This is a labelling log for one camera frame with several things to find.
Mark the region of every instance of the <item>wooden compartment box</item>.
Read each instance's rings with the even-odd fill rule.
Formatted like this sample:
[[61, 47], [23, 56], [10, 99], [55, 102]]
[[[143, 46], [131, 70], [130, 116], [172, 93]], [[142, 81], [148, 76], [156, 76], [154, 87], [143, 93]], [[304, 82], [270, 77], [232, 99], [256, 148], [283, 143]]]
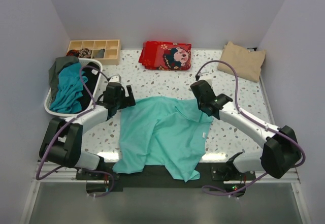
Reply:
[[[88, 48], [92, 51], [91, 58], [100, 61], [103, 65], [118, 65], [120, 61], [120, 40], [72, 40], [69, 50]], [[95, 58], [98, 52], [104, 49], [104, 58]]]

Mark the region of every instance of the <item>white wall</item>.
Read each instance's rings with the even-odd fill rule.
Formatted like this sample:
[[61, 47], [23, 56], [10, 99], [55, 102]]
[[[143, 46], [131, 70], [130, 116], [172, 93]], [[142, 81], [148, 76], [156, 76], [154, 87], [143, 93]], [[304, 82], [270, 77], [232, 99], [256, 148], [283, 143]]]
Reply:
[[0, 0], [0, 222], [18, 223], [49, 122], [48, 69], [68, 35], [51, 0]]
[[52, 0], [71, 39], [147, 40], [256, 47], [284, 0]]
[[290, 125], [306, 151], [298, 168], [313, 223], [325, 223], [325, 0], [285, 0], [259, 49], [276, 122]]

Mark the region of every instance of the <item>beige cushion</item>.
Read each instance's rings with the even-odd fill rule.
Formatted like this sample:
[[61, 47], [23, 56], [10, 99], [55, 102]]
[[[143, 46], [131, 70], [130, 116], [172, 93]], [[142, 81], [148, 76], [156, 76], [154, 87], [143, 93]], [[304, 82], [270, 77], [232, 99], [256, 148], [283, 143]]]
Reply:
[[[222, 52], [220, 60], [229, 63], [239, 77], [258, 82], [265, 54], [265, 50], [250, 52], [229, 41]], [[218, 69], [229, 74], [234, 74], [228, 66], [221, 63], [219, 63]]]

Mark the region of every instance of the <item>terrazzo table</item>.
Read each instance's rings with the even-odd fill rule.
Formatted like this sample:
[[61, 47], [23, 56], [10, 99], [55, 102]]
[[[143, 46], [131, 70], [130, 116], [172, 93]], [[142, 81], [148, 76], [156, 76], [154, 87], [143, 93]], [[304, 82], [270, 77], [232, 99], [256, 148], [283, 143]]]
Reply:
[[[192, 50], [192, 67], [188, 71], [146, 70], [138, 63], [141, 50], [122, 50], [120, 65], [104, 66], [107, 76], [120, 74], [122, 84], [132, 85], [135, 99], [166, 96], [179, 100], [195, 99], [190, 85], [195, 74], [205, 62], [220, 59], [221, 50]], [[235, 77], [217, 70], [217, 63], [207, 65], [204, 71], [212, 73], [215, 94], [225, 93], [234, 98]], [[100, 85], [97, 96], [106, 89]], [[259, 83], [239, 78], [239, 105], [260, 119], [270, 122]], [[82, 150], [104, 157], [106, 162], [116, 162], [121, 157], [119, 148], [120, 111], [110, 120], [101, 123], [84, 136]], [[232, 125], [214, 119], [206, 141], [206, 154], [200, 162], [226, 162], [238, 152], [261, 151], [252, 139]]]

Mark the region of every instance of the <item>white laundry basket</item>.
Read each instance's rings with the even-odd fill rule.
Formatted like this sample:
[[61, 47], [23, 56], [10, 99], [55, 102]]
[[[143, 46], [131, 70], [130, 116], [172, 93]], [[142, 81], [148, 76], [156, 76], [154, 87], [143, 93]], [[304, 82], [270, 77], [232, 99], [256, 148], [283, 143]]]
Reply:
[[[87, 65], [90, 62], [96, 63], [100, 67], [100, 71], [103, 71], [103, 65], [99, 61], [97, 61], [95, 59], [79, 58], [79, 62], [83, 66]], [[103, 78], [103, 75], [99, 74], [95, 89], [94, 89], [93, 94], [92, 94], [92, 96], [94, 98], [95, 98], [96, 93], [98, 91], [99, 85], [101, 84], [101, 79], [102, 78]], [[54, 111], [50, 111], [51, 103], [52, 103], [52, 96], [51, 96], [51, 89], [50, 89], [49, 92], [47, 93], [46, 99], [44, 101], [44, 108], [49, 114], [54, 115], [54, 116], [60, 116], [60, 117], [69, 117], [69, 116], [78, 115], [80, 113], [79, 112], [77, 114], [62, 114], [62, 113], [57, 113], [57, 112], [54, 112]], [[92, 107], [92, 100], [90, 100], [89, 106], [87, 107], [86, 110], [90, 109], [91, 107]]]

